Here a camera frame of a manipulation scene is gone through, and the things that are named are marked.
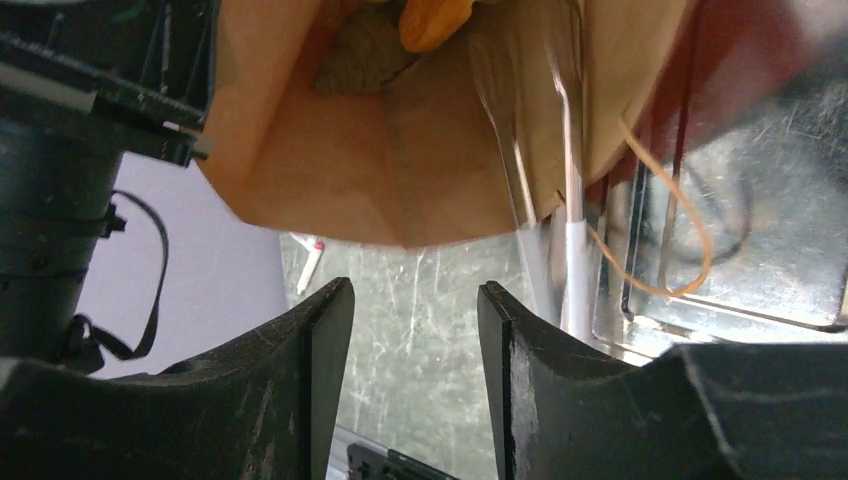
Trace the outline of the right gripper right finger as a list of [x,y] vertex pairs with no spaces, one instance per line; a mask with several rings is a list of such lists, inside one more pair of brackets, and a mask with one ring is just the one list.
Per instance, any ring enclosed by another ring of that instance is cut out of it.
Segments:
[[843,479],[847,348],[680,344],[643,366],[477,299],[502,479]]

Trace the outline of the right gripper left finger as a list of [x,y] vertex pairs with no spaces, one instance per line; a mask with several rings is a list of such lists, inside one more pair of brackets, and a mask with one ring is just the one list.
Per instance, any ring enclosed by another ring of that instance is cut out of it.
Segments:
[[321,479],[354,315],[336,278],[156,375],[1,362],[5,479]]

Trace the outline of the white marker pen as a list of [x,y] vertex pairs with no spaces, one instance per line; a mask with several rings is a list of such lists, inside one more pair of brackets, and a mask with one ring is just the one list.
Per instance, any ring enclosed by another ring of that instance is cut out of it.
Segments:
[[567,86],[561,70],[551,67],[552,80],[561,101],[564,164],[564,254],[565,292],[561,314],[563,331],[587,343],[591,337],[589,291],[588,224],[584,212],[584,182],[581,175],[582,120],[575,90]]

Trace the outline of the red paper bag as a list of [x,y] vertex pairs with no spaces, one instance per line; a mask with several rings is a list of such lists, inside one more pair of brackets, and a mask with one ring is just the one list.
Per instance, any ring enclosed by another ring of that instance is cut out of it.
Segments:
[[[560,105],[540,29],[547,1],[479,5],[466,27],[380,93],[322,96],[312,79],[351,1],[225,1],[201,168],[242,221],[362,243],[428,247],[515,220],[470,44],[522,54],[520,140],[538,213],[563,190]],[[635,167],[625,122],[657,156],[728,127],[847,36],[843,1],[585,1],[584,178]]]

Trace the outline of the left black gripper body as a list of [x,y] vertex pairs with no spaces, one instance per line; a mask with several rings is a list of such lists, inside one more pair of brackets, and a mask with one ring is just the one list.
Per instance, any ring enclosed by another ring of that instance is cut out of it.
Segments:
[[121,232],[122,157],[178,167],[215,91],[215,1],[1,5],[1,353],[83,374],[149,354],[77,310],[97,243]]

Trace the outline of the silver metal tray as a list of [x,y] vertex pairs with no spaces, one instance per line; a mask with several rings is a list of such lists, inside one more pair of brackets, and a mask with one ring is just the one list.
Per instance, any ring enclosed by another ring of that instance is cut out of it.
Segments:
[[598,252],[586,342],[641,365],[678,343],[847,340],[847,38],[670,167],[713,241],[709,277],[671,298]]

